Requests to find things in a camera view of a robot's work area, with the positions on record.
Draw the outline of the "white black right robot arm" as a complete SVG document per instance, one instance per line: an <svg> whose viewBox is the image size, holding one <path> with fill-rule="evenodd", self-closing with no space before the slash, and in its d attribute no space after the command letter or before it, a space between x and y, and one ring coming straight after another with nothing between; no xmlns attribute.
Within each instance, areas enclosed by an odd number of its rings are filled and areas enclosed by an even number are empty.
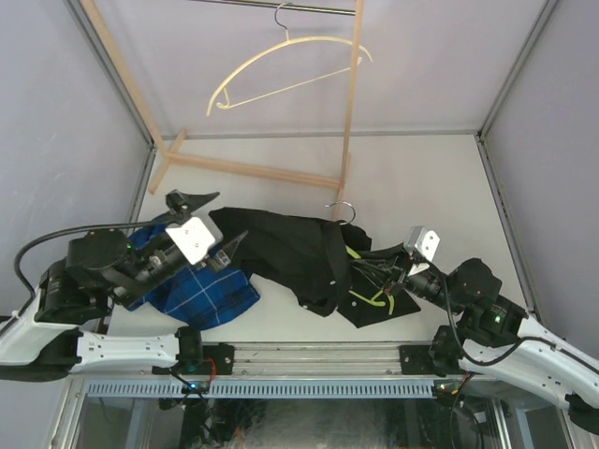
<svg viewBox="0 0 599 449"><path fill-rule="evenodd" d="M501 280L481 259L468 259L445 274L425 249L402 244L348 255L353 268L382 293L413 295L446 313L447 323L429 348L438 372L493 376L566 410L575 425L597 433L597 359L502 296Z"/></svg>

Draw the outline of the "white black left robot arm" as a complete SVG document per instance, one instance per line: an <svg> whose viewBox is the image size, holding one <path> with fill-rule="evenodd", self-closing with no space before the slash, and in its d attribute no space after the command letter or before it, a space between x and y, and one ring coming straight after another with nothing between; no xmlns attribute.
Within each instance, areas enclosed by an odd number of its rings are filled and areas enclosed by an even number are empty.
<svg viewBox="0 0 599 449"><path fill-rule="evenodd" d="M45 383L98 370L166 375L201 370L201 336L189 326L154 337L112 337L84 325L109 316L115 305L133 305L184 268L227 267L246 235L222 240L195 215L217 196L168 193L168 211L154 220L164 231L140 248L126 233L143 222L71 227L21 247L13 267L29 298L1 322L2 380ZM71 238L66 256L32 285L22 273L22 259L62 237Z"/></svg>

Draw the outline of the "green plastic hanger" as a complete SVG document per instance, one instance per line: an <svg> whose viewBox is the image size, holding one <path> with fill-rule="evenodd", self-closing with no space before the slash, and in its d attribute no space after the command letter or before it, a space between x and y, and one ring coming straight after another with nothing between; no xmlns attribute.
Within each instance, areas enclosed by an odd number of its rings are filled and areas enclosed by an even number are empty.
<svg viewBox="0 0 599 449"><path fill-rule="evenodd" d="M357 216L354 206L347 201L338 200L326 205L326 208L333 208L334 214L340 213L339 209L348 209L348 216L344 219L335 219L332 226L334 237L340 237L343 240L344 256L341 261L348 284L346 296L338 301L338 313L356 327L380 323L396 316L398 309L395 306L393 295L382 290L376 291L367 286L352 286L350 262L365 261L359 260L358 252L370 251L372 246L372 239L366 232L353 225Z"/></svg>

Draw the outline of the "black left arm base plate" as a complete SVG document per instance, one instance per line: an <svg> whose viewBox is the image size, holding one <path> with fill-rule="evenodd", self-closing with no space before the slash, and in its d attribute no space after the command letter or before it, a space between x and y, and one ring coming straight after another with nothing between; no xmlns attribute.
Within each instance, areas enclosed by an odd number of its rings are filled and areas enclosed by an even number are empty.
<svg viewBox="0 0 599 449"><path fill-rule="evenodd" d="M184 349L176 356L173 367L152 367L154 375L171 373L181 376L198 375L230 375L234 366L235 348L232 345L218 343L216 345Z"/></svg>

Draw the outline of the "black button shirt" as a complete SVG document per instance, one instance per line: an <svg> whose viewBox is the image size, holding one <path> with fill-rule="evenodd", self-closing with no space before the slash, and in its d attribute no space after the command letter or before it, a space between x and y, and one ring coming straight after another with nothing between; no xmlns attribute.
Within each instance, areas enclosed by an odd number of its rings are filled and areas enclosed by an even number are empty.
<svg viewBox="0 0 599 449"><path fill-rule="evenodd" d="M233 267L290 289L301 307L319 316L338 312L348 284L341 261L343 240L334 237L332 221L230 207L212 210L209 216L226 241L248 231ZM406 292L394 297L397 315L386 321L421 310Z"/></svg>

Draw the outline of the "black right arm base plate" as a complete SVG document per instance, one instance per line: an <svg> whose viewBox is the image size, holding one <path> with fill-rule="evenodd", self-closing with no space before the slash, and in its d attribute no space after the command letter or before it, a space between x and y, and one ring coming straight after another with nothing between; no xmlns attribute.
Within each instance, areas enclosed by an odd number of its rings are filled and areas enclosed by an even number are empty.
<svg viewBox="0 0 599 449"><path fill-rule="evenodd" d="M458 366L439 365L430 355L429 344L404 344L399 347L399 357L403 375L447 375L463 374Z"/></svg>

